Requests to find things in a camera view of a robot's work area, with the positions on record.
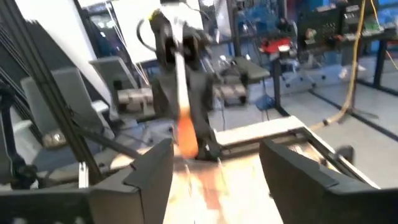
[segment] white wall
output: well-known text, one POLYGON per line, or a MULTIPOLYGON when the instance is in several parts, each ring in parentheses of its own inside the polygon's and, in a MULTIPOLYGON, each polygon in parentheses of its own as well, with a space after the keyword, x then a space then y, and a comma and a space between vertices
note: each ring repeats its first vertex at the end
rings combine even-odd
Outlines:
MULTIPOLYGON (((187 4, 193 9, 199 9, 198 0, 187 0, 187 4)), ((154 52, 144 47, 137 38, 136 28, 138 22, 145 18, 146 21, 141 26, 141 37, 144 42, 151 47, 155 47, 155 37, 150 29, 147 18, 152 12, 159 8, 159 0, 118 0, 112 2, 116 17, 118 18, 119 26, 126 42, 127 51, 133 62, 146 62, 156 59, 154 52)), ((199 12, 192 11, 192 16, 189 17, 188 23, 198 29, 203 29, 201 15, 199 12)))
POLYGON ((72 0, 16 0, 27 20, 37 20, 61 49, 70 57, 102 97, 111 95, 94 68, 88 63, 96 59, 83 23, 72 0))
POLYGON ((79 0, 80 7, 92 6, 98 3, 104 3, 106 0, 79 0))

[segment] cable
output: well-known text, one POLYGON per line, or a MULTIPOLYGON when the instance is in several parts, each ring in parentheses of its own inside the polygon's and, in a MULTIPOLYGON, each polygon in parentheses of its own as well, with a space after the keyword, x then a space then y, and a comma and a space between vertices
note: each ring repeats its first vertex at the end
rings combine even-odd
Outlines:
POLYGON ((187 5, 189 9, 191 9, 193 11, 196 11, 196 12, 199 12, 200 14, 204 15, 206 17, 206 20, 210 21, 210 16, 205 11, 202 11, 200 9, 194 9, 190 5, 188 5, 188 3, 186 3, 186 2, 184 2, 184 4, 187 5))
MULTIPOLYGON (((109 16, 110 16, 110 18, 111 18, 111 21, 115 24, 115 25, 113 26, 113 28, 114 28, 115 31, 116 31, 116 35, 119 37, 119 39, 120 39, 120 41, 122 42, 124 48, 127 50, 126 42, 124 41, 124 39, 123 39, 123 37, 122 37, 122 35, 121 35, 121 31, 119 30, 119 27, 116 25, 116 20, 114 19, 113 15, 112 15, 112 12, 111 12, 111 10, 110 10, 110 8, 109 8, 109 6, 108 6, 108 3, 107 3, 106 1, 104 1, 104 4, 105 4, 105 8, 106 8, 106 10, 107 10, 107 12, 108 12, 108 14, 109 14, 109 16)), ((149 79, 147 78, 147 75, 145 74, 145 71, 144 71, 144 69, 142 68, 141 63, 140 63, 140 62, 138 62, 138 63, 132 62, 132 64, 133 64, 134 68, 136 69, 137 73, 138 73, 138 74, 141 76, 141 78, 143 79, 143 81, 144 81, 147 85, 149 85, 149 79)))
MULTIPOLYGON (((376 10, 376 7, 374 6, 373 0, 371 0, 371 4, 372 4, 372 8, 373 8, 374 18, 376 19, 376 22, 377 22, 378 26, 380 27, 379 18, 378 18, 378 16, 377 16, 377 10, 376 10)), ((391 60, 391 62, 392 62, 392 64, 393 64, 393 66, 396 68, 396 70, 398 70, 398 66, 397 66, 397 64, 395 63, 394 59, 391 57, 390 52, 388 52, 388 50, 387 50, 386 53, 387 53, 387 56, 390 58, 390 60, 391 60)))
POLYGON ((361 38, 361 31, 362 31, 362 26, 363 26, 363 21, 364 21, 364 15, 365 15, 365 0, 362 0, 361 15, 359 17, 358 28, 356 31, 356 39, 355 39, 355 43, 354 43, 354 55, 353 55, 353 66, 351 69, 351 79, 349 82, 349 88, 348 88, 348 94, 346 96, 346 101, 344 102, 342 109, 337 114, 331 116, 328 119, 324 119, 321 123, 311 126, 310 129, 312 129, 312 130, 328 126, 330 123, 340 120, 346 114, 346 112, 348 111, 348 109, 351 106, 351 99, 352 99, 353 93, 354 93, 355 78, 356 78, 356 73, 357 73, 356 67, 357 67, 357 63, 358 63, 357 59, 358 59, 359 40, 361 38))

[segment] metal stand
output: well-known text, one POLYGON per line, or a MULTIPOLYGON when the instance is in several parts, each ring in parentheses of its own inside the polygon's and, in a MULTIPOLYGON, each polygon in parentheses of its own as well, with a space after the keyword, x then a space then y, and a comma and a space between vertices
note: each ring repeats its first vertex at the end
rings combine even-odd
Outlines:
POLYGON ((275 56, 271 62, 272 70, 271 75, 274 80, 274 108, 280 113, 282 116, 290 116, 288 112, 280 104, 280 77, 282 76, 282 65, 280 64, 280 55, 275 56))
POLYGON ((239 27, 236 18, 238 18, 238 8, 233 5, 232 1, 227 1, 228 15, 229 15, 229 26, 231 28, 231 36, 234 47, 235 57, 242 56, 241 49, 241 37, 239 35, 239 27))
POLYGON ((355 108, 356 85, 357 85, 357 79, 358 79, 358 65, 359 65, 358 62, 359 62, 360 53, 361 53, 361 48, 358 47, 358 49, 357 49, 357 57, 356 57, 357 66, 355 66, 355 68, 354 68, 354 90, 353 90, 353 95, 351 97, 351 102, 349 104, 349 108, 346 111, 346 113, 344 114, 344 116, 339 120, 339 122, 338 122, 339 124, 343 123, 347 119, 348 115, 352 115, 352 114, 356 114, 356 115, 360 115, 360 116, 365 115, 365 116, 368 116, 368 117, 373 118, 373 119, 379 119, 379 116, 377 116, 375 114, 372 114, 372 113, 369 113, 367 111, 363 111, 363 110, 359 110, 359 109, 355 108))

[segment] black cable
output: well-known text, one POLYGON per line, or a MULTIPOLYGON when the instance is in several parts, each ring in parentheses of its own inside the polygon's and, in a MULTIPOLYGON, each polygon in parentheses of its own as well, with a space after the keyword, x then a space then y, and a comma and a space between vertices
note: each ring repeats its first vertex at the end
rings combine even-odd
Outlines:
POLYGON ((194 9, 194 8, 192 8, 190 5, 188 5, 186 2, 185 2, 185 5, 187 5, 189 9, 191 9, 191 10, 193 10, 193 11, 196 11, 196 12, 199 12, 200 14, 202 14, 203 16, 206 17, 206 20, 207 20, 207 21, 210 21, 210 16, 209 16, 205 11, 200 10, 200 9, 194 9))
POLYGON ((225 129, 226 129, 226 122, 225 122, 225 114, 224 114, 224 109, 225 109, 225 101, 224 100, 222 100, 222 102, 221 102, 222 104, 221 104, 221 116, 222 116, 222 118, 223 118, 223 131, 225 131, 225 129))
MULTIPOLYGON (((264 95, 264 98, 267 96, 267 87, 266 87, 266 80, 262 79, 262 94, 264 95)), ((266 100, 262 101, 262 106, 263 108, 266 109, 266 115, 267 115, 267 121, 269 121, 269 114, 268 114, 268 106, 266 106, 266 100)), ((261 112, 261 121, 264 122, 264 113, 261 112)))
POLYGON ((142 37, 141 37, 141 26, 142 26, 142 24, 144 23, 144 21, 145 21, 145 19, 141 19, 141 20, 138 22, 138 25, 137 25, 137 28, 136 28, 136 35, 137 35, 137 38, 138 38, 139 42, 140 42, 144 47, 148 48, 149 50, 151 50, 151 51, 153 51, 153 52, 156 52, 156 49, 153 48, 153 47, 151 47, 151 46, 149 46, 149 45, 147 45, 147 44, 143 41, 143 39, 142 39, 142 37))

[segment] metal rod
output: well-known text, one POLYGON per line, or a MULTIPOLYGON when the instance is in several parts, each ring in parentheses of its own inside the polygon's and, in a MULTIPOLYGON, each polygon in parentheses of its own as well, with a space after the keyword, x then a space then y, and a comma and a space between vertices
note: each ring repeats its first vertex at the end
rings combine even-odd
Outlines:
POLYGON ((238 8, 233 5, 233 2, 230 0, 226 1, 226 7, 228 10, 229 17, 229 27, 231 28, 231 38, 234 47, 234 55, 235 57, 242 56, 241 50, 241 37, 239 36, 239 27, 236 18, 238 17, 238 8))
POLYGON ((376 68, 374 70, 373 86, 381 86, 381 75, 384 70, 384 61, 386 60, 387 40, 379 41, 379 50, 377 51, 376 68))
POLYGON ((274 80, 274 98, 275 108, 280 108, 280 76, 282 75, 282 68, 279 56, 272 61, 272 79, 274 80))
POLYGON ((0 0, 0 15, 8 26, 15 43, 21 46, 21 54, 25 56, 27 67, 32 72, 32 78, 69 143, 76 160, 86 162, 90 170, 90 184, 98 183, 102 180, 100 169, 85 140, 74 132, 75 124, 73 124, 70 112, 65 107, 67 105, 65 99, 49 69, 45 66, 37 46, 32 41, 26 21, 15 0, 0 0))
POLYGON ((277 0, 278 3, 278 17, 280 19, 287 18, 287 1, 286 0, 277 0))

